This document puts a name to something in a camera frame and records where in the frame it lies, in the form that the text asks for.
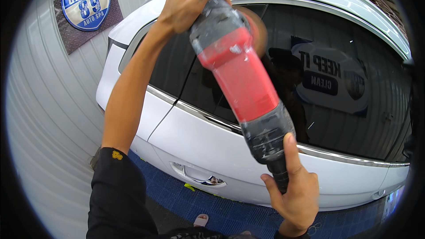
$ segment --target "keep it clean sign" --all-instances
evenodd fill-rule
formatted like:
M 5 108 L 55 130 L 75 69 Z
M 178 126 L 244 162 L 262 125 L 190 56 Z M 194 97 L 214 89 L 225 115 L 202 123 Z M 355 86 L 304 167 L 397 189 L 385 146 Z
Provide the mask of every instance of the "keep it clean sign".
M 303 82 L 296 87 L 308 104 L 365 116 L 369 104 L 364 65 L 346 53 L 292 36 L 291 52 L 304 64 Z

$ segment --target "red polisher body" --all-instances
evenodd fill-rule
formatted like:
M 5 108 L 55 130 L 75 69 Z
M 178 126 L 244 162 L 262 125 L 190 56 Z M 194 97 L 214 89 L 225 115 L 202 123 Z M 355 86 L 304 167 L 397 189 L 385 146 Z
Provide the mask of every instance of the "red polisher body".
M 241 125 L 252 156 L 266 164 L 279 189 L 288 176 L 283 137 L 294 125 L 261 60 L 252 48 L 255 27 L 224 0 L 210 0 L 191 27 L 190 42 L 211 70 Z

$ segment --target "white car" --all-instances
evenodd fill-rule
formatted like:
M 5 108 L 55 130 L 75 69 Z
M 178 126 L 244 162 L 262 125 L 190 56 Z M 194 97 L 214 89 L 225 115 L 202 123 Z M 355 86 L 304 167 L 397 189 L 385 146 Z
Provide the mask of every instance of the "white car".
M 411 133 L 411 81 L 403 62 L 411 55 L 396 25 L 368 0 L 232 2 L 263 19 L 267 49 L 290 50 L 298 58 L 293 66 L 276 56 L 272 62 L 286 76 L 284 94 L 299 102 L 292 118 L 301 131 L 300 160 L 318 175 L 320 210 L 355 207 L 401 187 L 409 170 L 402 150 Z M 109 33 L 96 94 L 101 108 L 164 3 L 146 0 Z M 285 86 L 293 74 L 302 80 Z M 175 35 L 159 55 L 131 149 L 206 192 L 270 206 L 260 179 L 268 169 L 251 156 L 220 87 L 196 59 L 188 33 Z

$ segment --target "blue interlocking floor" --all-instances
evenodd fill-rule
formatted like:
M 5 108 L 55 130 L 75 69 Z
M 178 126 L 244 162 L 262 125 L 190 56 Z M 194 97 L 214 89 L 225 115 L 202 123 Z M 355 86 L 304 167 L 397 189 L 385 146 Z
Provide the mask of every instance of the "blue interlocking floor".
M 210 219 L 206 227 L 225 235 L 251 231 L 261 239 L 271 239 L 282 223 L 272 208 L 224 199 L 201 190 L 192 191 L 184 183 L 140 159 L 128 156 L 146 178 L 147 195 L 176 215 L 194 221 L 204 213 Z M 382 216 L 384 199 L 354 209 L 319 212 L 309 229 L 312 239 L 344 239 L 371 228 Z

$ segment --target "black sleeve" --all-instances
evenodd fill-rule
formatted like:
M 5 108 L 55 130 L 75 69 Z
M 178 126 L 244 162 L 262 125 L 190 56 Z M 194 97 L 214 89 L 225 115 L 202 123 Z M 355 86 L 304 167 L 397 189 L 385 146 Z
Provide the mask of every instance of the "black sleeve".
M 279 231 L 276 231 L 276 233 L 274 234 L 274 239 L 310 239 L 310 236 L 308 230 L 305 232 L 305 234 L 298 237 L 286 237 L 281 235 Z
M 91 188 L 87 239 L 158 234 L 145 206 L 145 177 L 127 155 L 114 148 L 102 148 Z

